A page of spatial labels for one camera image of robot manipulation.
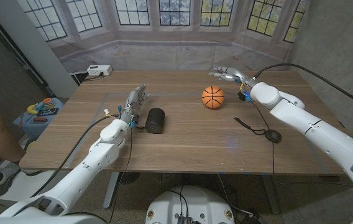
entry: basketball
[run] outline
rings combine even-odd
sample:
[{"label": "basketball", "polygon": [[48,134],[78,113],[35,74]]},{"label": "basketball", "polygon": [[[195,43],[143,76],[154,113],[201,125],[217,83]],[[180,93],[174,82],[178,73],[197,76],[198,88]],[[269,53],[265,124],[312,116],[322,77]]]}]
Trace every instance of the basketball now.
[{"label": "basketball", "polygon": [[201,95],[204,105],[212,109],[219,107],[223,103],[224,97],[224,92],[218,86],[207,87]]}]

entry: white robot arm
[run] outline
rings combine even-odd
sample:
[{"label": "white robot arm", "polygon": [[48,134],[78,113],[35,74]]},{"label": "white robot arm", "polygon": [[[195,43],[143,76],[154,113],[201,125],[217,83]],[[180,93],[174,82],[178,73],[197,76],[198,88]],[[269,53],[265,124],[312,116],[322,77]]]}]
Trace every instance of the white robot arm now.
[{"label": "white robot arm", "polygon": [[88,155],[66,177],[48,192],[23,200],[9,207],[0,218],[64,215],[70,212],[76,201],[95,176],[118,157],[125,145],[124,136],[130,131],[133,119],[147,98],[144,84],[133,90],[126,100],[120,119],[105,127],[100,138],[90,147]]},{"label": "white robot arm", "polygon": [[304,110],[297,97],[257,82],[235,68],[218,67],[209,76],[229,82],[244,82],[252,87],[250,97],[270,110],[270,114],[305,138],[333,159],[353,181],[353,139],[320,118]]}]

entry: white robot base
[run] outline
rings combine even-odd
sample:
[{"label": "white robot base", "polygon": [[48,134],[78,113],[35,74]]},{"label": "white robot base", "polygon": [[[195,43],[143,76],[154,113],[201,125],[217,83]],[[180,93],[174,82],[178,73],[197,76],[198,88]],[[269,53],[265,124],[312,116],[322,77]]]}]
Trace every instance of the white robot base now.
[{"label": "white robot base", "polygon": [[198,186],[184,186],[181,194],[186,203],[180,193],[181,187],[175,187],[158,196],[147,209],[145,223],[234,223],[230,206],[216,193]]}]

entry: power strip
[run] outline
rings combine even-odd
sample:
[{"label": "power strip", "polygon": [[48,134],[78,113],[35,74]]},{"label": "power strip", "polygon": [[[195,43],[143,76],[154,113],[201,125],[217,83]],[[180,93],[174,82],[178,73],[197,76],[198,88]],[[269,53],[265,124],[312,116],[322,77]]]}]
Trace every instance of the power strip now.
[{"label": "power strip", "polygon": [[88,75],[90,76],[98,76],[101,72],[103,72],[104,76],[110,75],[113,69],[110,65],[90,65],[87,68]]}]

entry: window pane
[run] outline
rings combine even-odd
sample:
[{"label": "window pane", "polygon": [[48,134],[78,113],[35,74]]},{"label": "window pane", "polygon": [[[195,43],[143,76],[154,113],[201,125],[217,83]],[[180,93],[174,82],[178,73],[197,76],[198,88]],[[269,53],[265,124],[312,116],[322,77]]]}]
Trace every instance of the window pane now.
[{"label": "window pane", "polygon": [[94,27],[100,27],[101,26],[101,21],[99,21],[99,17],[97,14],[92,14],[89,15],[91,18],[92,23],[94,24]]},{"label": "window pane", "polygon": [[160,11],[169,11],[169,10],[170,10],[170,1],[160,0]]},{"label": "window pane", "polygon": [[190,24],[190,0],[160,0],[159,2],[161,25],[188,26]]},{"label": "window pane", "polygon": [[249,29],[256,30],[257,24],[258,24],[258,17],[251,16],[250,23],[249,23]]},{"label": "window pane", "polygon": [[228,26],[234,0],[203,0],[201,6],[202,26]]},{"label": "window pane", "polygon": [[211,13],[206,13],[206,12],[201,13],[201,25],[209,26],[210,19],[211,19]]},{"label": "window pane", "polygon": [[181,0],[181,11],[190,12],[190,0]]},{"label": "window pane", "polygon": [[268,25],[266,26],[265,34],[272,36],[273,32],[275,31],[275,28],[276,28],[276,22],[269,21]]},{"label": "window pane", "polygon": [[189,24],[190,24],[190,13],[181,12],[181,25],[189,25]]},{"label": "window pane", "polygon": [[60,24],[60,22],[53,24],[52,27],[53,27],[53,29],[55,29],[55,33],[57,34],[58,37],[66,36],[66,33],[63,30],[63,27]]},{"label": "window pane", "polygon": [[75,24],[77,26],[78,32],[85,30],[85,26],[84,26],[84,23],[83,23],[83,20],[81,19],[81,17],[75,18]]},{"label": "window pane", "polygon": [[284,0],[255,0],[252,7],[248,29],[272,36],[283,5]]},{"label": "window pane", "polygon": [[147,11],[146,0],[137,0],[138,11]]},{"label": "window pane", "polygon": [[40,0],[40,4],[41,4],[42,7],[52,6],[51,0]]},{"label": "window pane", "polygon": [[115,2],[116,2],[116,7],[118,11],[127,10],[126,0],[115,0]]},{"label": "window pane", "polygon": [[39,20],[41,26],[49,25],[50,21],[48,20],[47,16],[45,15],[44,10],[34,11],[34,14],[35,14],[35,16],[37,16],[37,19]]},{"label": "window pane", "polygon": [[278,18],[280,17],[282,9],[280,7],[273,7],[272,12],[270,13],[269,20],[277,22]]},{"label": "window pane", "polygon": [[170,13],[160,12],[160,22],[161,25],[170,25]]},{"label": "window pane", "polygon": [[271,11],[271,10],[272,10],[272,5],[265,4],[265,5],[262,7],[262,11],[261,11],[260,17],[261,17],[261,18],[264,18],[264,19],[269,19],[270,11]]},{"label": "window pane", "polygon": [[170,2],[171,2],[171,11],[179,12],[179,3],[180,3],[179,0],[170,0]]},{"label": "window pane", "polygon": [[52,24],[59,22],[57,12],[55,12],[55,9],[53,7],[48,7],[44,9],[44,11]]},{"label": "window pane", "polygon": [[203,0],[203,5],[201,6],[201,12],[211,12],[212,6],[213,6],[213,0]]},{"label": "window pane", "polygon": [[221,13],[212,13],[211,14],[211,26],[219,26],[219,20],[221,18]]},{"label": "window pane", "polygon": [[78,32],[83,32],[95,27],[101,27],[98,12],[93,0],[68,0],[67,5],[75,18]]},{"label": "window pane", "polygon": [[130,24],[129,18],[128,18],[128,12],[119,12],[119,20],[121,25]]},{"label": "window pane", "polygon": [[288,28],[288,32],[287,32],[287,35],[284,38],[284,40],[287,40],[289,42],[294,42],[295,35],[297,32],[298,32],[298,29],[296,29],[296,28],[292,28],[292,27]]},{"label": "window pane", "polygon": [[131,24],[139,24],[138,12],[128,12],[128,16]]},{"label": "window pane", "polygon": [[222,13],[221,14],[221,21],[219,23],[220,26],[227,26],[229,25],[229,20],[231,19],[230,13]]},{"label": "window pane", "polygon": [[42,29],[44,30],[49,40],[54,40],[58,38],[51,25],[43,26]]},{"label": "window pane", "polygon": [[147,12],[138,12],[139,21],[142,25],[149,25],[149,14]]},{"label": "window pane", "polygon": [[137,11],[137,4],[135,0],[126,0],[128,11]]},{"label": "window pane", "polygon": [[[149,25],[147,0],[114,0],[119,14],[120,25]],[[166,2],[160,1],[160,9]]]},{"label": "window pane", "polygon": [[291,26],[291,27],[294,27],[294,28],[298,28],[298,26],[300,25],[302,16],[303,16],[302,13],[296,12],[296,13],[294,14],[293,20],[291,21],[291,25],[290,25],[290,26]]},{"label": "window pane", "polygon": [[45,41],[66,36],[51,0],[17,0],[17,3]]},{"label": "window pane", "polygon": [[80,13],[81,16],[88,15],[88,11],[85,8],[85,2],[84,1],[75,1],[78,12]]},{"label": "window pane", "polygon": [[284,37],[285,41],[289,41],[289,42],[294,43],[295,35],[298,32],[298,27],[300,26],[300,22],[302,20],[303,14],[305,12],[307,2],[308,2],[308,0],[300,0],[300,2],[298,3],[298,6],[297,6],[296,11],[294,13],[294,17],[291,20],[290,28],[288,28],[286,36]]}]

